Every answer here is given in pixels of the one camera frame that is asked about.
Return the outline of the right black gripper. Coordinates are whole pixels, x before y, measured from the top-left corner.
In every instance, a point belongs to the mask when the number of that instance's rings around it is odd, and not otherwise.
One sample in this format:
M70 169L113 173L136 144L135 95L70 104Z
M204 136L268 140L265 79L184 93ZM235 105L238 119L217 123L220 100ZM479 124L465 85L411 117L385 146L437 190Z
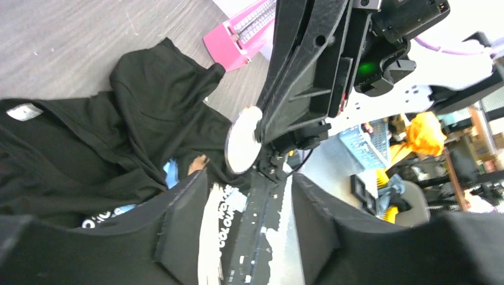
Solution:
M256 134L276 153L309 145L351 91L371 1L277 1L269 70Z

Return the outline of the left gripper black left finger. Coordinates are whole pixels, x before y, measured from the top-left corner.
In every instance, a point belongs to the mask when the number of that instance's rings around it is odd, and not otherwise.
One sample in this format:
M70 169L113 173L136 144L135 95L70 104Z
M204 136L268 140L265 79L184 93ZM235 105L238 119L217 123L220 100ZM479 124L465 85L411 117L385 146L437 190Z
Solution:
M205 171L94 229L1 217L2 284L197 284Z

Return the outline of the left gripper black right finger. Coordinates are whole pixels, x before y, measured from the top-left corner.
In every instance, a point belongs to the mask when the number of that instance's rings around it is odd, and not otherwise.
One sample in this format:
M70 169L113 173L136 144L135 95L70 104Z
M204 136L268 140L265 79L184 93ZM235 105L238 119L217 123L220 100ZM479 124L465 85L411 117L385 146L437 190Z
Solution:
M402 227L300 173L292 203L306 284L502 284L503 215L448 212Z

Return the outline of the white round brooch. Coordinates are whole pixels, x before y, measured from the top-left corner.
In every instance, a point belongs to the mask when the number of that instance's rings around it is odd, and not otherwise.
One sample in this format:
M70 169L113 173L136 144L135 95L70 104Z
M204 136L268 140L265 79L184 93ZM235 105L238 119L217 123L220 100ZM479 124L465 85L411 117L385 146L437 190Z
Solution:
M257 106L248 106L231 125L226 137L225 160L232 173L245 173L256 161L262 147L256 138L256 128L262 116Z

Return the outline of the black printed t-shirt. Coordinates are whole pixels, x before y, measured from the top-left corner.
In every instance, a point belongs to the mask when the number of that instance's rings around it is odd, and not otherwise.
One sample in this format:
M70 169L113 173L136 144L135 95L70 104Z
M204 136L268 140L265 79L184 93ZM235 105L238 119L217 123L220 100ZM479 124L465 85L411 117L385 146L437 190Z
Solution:
M1 217L94 229L205 171L197 284L221 284L225 232L237 221L223 198L250 184L226 167L231 122L205 103L224 74L165 39L123 55L109 91L1 100Z

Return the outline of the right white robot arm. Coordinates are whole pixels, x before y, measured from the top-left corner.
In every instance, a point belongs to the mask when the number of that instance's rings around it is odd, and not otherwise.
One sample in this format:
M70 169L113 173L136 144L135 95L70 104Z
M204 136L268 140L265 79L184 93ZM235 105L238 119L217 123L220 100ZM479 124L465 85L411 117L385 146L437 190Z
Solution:
M323 122L340 114L352 91L392 93L401 81L432 90L437 111L457 110L503 86L503 68L482 52L466 87L448 81L469 68L468 55L447 63L446 53L416 63L411 42L450 13L447 1L279 1L269 71L253 109L249 151L269 156L311 147L327 133Z

